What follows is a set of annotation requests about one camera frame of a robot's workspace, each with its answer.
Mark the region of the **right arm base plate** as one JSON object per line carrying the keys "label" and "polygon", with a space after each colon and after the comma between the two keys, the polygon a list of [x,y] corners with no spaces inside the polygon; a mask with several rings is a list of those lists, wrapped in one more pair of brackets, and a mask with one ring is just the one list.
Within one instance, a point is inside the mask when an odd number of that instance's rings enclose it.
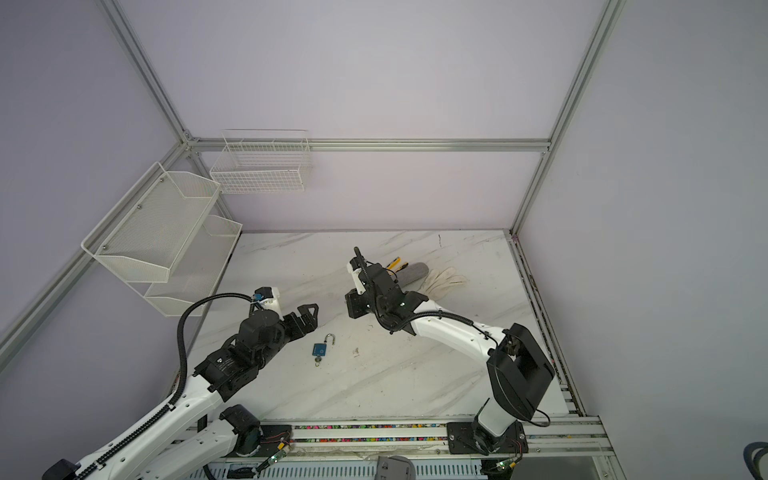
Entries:
{"label": "right arm base plate", "polygon": [[451,454],[526,454],[527,436],[520,422],[512,423],[500,436],[494,436],[476,422],[449,422],[446,425]]}

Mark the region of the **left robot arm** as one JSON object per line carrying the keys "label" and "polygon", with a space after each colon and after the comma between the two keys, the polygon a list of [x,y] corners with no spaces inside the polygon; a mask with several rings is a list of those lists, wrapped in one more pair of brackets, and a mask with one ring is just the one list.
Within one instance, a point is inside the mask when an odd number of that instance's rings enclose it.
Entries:
{"label": "left robot arm", "polygon": [[289,343],[314,332],[319,307],[283,314],[276,294],[263,287],[248,297],[238,331],[195,368],[188,365],[184,327],[205,297],[188,307],[177,326],[179,381],[173,393],[125,432],[77,462],[57,461],[46,479],[179,479],[233,451],[259,448],[260,421],[229,400],[254,381]]}

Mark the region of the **blue padlock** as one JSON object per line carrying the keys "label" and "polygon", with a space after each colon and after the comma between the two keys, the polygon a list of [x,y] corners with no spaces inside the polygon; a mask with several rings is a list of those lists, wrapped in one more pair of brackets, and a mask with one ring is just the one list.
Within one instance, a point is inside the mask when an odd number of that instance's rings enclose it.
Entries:
{"label": "blue padlock", "polygon": [[315,343],[312,349],[312,356],[314,360],[316,357],[322,357],[322,360],[323,360],[323,358],[327,354],[328,347],[334,345],[335,341],[336,341],[335,335],[332,333],[329,333],[325,336],[322,342]]}

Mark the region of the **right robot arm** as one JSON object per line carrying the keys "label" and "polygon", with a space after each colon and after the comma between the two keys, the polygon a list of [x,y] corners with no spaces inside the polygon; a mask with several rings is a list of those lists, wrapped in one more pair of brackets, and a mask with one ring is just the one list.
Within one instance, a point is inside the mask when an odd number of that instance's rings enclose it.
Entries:
{"label": "right robot arm", "polygon": [[351,259],[347,271],[355,284],[345,295],[350,318],[371,314],[391,335],[435,340],[485,367],[491,396],[470,423],[471,450],[495,453],[516,437],[515,424],[533,422],[555,371],[528,328],[490,326],[450,312],[422,293],[402,290],[393,273],[362,256]]}

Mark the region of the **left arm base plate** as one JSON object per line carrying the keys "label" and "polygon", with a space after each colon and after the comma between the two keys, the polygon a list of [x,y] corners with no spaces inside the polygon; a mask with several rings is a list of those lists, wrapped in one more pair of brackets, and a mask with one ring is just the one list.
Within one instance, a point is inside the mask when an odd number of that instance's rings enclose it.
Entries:
{"label": "left arm base plate", "polygon": [[277,452],[280,443],[289,443],[293,428],[288,424],[262,424],[239,434],[233,454],[238,457],[269,457]]}

